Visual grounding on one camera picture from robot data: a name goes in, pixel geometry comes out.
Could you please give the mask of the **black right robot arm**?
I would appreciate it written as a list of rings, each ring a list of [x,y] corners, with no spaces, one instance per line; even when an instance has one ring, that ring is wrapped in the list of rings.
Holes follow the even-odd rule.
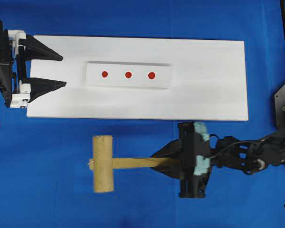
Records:
[[[258,140],[218,138],[215,148],[210,146],[213,135],[203,122],[182,122],[178,129],[178,139],[170,141],[152,157],[177,161],[176,164],[165,162],[153,170],[179,179],[181,198],[204,198],[213,166],[240,170],[246,175],[269,165],[285,166],[285,128]]]

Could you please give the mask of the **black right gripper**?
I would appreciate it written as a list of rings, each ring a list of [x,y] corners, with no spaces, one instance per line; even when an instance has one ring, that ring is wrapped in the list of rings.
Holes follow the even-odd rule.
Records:
[[[202,122],[178,124],[179,138],[154,153],[153,158],[180,159],[178,166],[151,167],[152,170],[180,180],[180,198],[204,198],[211,173],[210,136]]]

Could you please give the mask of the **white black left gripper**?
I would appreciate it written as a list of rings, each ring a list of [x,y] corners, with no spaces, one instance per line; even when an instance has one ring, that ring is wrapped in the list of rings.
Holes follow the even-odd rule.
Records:
[[[6,63],[3,98],[8,108],[26,109],[38,97],[66,86],[64,81],[27,78],[26,61],[62,61],[63,57],[22,30],[4,30]]]

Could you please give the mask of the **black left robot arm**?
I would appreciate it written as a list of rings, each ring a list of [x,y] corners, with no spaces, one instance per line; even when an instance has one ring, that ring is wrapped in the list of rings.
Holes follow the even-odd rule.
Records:
[[[6,30],[0,20],[0,92],[7,108],[27,108],[38,97],[66,86],[64,81],[28,77],[26,62],[63,57],[23,30]]]

